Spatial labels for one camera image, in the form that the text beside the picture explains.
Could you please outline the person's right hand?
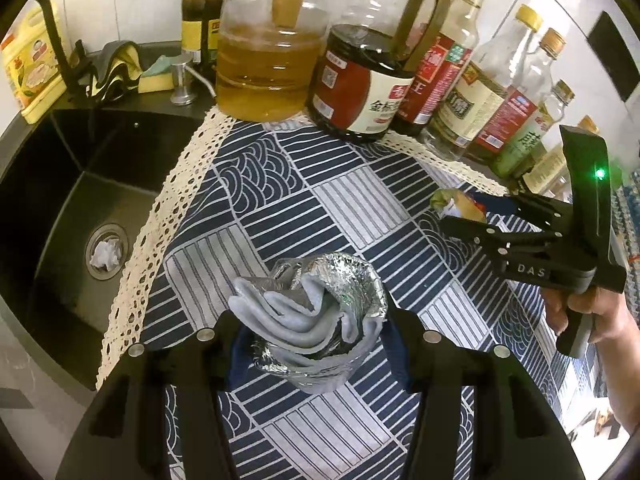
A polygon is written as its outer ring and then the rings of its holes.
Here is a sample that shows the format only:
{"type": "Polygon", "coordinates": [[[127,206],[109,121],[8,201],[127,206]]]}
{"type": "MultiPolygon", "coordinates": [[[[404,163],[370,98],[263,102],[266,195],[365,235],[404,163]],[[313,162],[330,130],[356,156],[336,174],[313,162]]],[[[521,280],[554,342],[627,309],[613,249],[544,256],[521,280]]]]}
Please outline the person's right hand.
{"type": "Polygon", "coordinates": [[[568,315],[577,313],[593,316],[590,341],[622,340],[638,332],[638,326],[626,305],[626,298],[618,292],[593,287],[582,294],[565,295],[558,290],[543,288],[541,296],[546,304],[547,323],[561,335],[567,330],[568,315]]]}

